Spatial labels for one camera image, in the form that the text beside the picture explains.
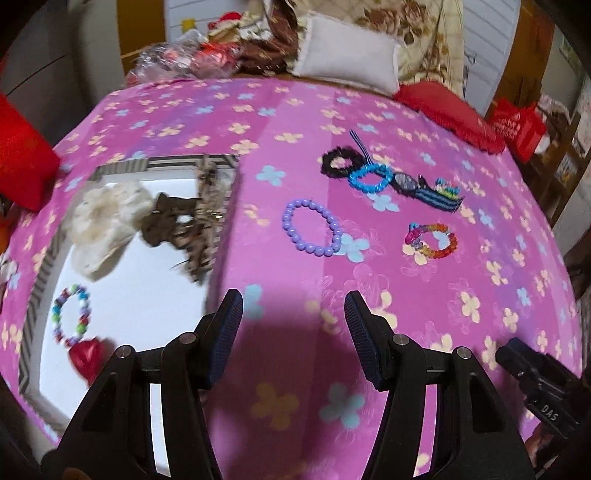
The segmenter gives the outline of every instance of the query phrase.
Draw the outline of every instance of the black scrunchie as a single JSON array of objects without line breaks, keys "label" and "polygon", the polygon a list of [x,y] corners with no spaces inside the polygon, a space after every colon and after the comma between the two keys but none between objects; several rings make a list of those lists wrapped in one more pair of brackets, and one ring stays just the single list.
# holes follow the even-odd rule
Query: black scrunchie
[{"label": "black scrunchie", "polygon": [[[334,168],[330,164],[335,158],[350,160],[351,165],[346,168]],[[365,157],[352,147],[336,147],[322,156],[320,172],[332,179],[345,179],[365,165]]]}]

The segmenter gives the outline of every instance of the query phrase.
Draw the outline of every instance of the red pillow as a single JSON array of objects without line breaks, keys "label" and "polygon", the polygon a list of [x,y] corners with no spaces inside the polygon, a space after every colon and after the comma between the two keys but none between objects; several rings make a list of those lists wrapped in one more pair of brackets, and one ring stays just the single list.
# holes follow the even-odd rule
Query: red pillow
[{"label": "red pillow", "polygon": [[503,138],[470,105],[439,82],[428,80],[401,85],[393,98],[423,112],[437,125],[480,150],[499,154],[505,149]]},{"label": "red pillow", "polygon": [[0,95],[0,193],[38,212],[59,167],[51,145]]}]

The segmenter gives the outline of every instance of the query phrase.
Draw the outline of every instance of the red bag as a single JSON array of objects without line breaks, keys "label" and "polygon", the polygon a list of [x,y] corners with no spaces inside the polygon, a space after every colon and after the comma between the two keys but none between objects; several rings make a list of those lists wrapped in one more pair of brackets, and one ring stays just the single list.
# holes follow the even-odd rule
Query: red bag
[{"label": "red bag", "polygon": [[535,113],[535,104],[517,108],[501,99],[492,114],[492,128],[504,139],[510,152],[522,163],[528,163],[546,133],[546,126]]}]

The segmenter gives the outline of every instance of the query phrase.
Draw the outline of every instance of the bed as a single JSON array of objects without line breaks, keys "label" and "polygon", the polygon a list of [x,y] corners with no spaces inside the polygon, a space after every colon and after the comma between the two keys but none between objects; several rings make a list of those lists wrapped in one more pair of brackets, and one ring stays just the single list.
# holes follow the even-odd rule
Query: bed
[{"label": "bed", "polygon": [[[465,195],[461,209],[440,212],[393,190],[366,196],[322,175],[320,157],[352,144],[350,129],[376,162],[429,181],[454,180]],[[484,154],[388,98],[281,79],[142,85],[107,96],[56,151],[62,173],[50,203],[38,216],[24,215],[12,237],[19,275],[0,316],[0,373],[55,442],[19,394],[28,299],[73,196],[96,167],[130,158],[240,155],[222,292],[239,289],[245,310],[223,380],[206,403],[225,478],[344,480],[362,473],[386,395],[365,380],[355,354],[343,317],[349,290],[424,347],[474,351],[515,407],[525,437],[537,422],[507,387],[497,347],[517,335],[581,372],[569,278],[510,154]],[[346,233],[331,258],[298,252],[281,228],[286,204],[306,197],[328,207]],[[310,215],[302,236],[322,242],[326,224]],[[457,251],[428,261],[404,243],[411,222],[449,225]],[[417,473],[430,460],[432,393]],[[165,470],[165,459],[157,462]]]}]

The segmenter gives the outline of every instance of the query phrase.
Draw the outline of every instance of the colorful beaded bracelet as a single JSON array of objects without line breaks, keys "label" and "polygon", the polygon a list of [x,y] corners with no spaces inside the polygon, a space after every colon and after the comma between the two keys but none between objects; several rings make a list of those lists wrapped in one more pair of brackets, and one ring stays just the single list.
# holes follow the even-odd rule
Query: colorful beaded bracelet
[{"label": "colorful beaded bracelet", "polygon": [[[444,233],[449,238],[449,245],[442,250],[432,250],[421,240],[421,236],[427,232]],[[442,223],[435,223],[433,225],[418,225],[417,223],[411,223],[408,228],[407,236],[404,238],[404,243],[411,245],[416,251],[425,255],[427,258],[445,258],[455,252],[457,248],[456,234],[450,232],[449,227]]]},{"label": "colorful beaded bracelet", "polygon": [[[68,299],[78,294],[78,301],[80,301],[80,317],[78,318],[78,325],[76,325],[76,333],[70,338],[64,338],[64,333],[61,329],[61,308]],[[88,324],[90,322],[90,302],[89,294],[86,288],[82,285],[73,284],[70,288],[64,288],[58,298],[54,300],[53,308],[51,309],[51,319],[54,323],[53,338],[57,343],[64,342],[64,346],[69,348],[82,340]]]}]

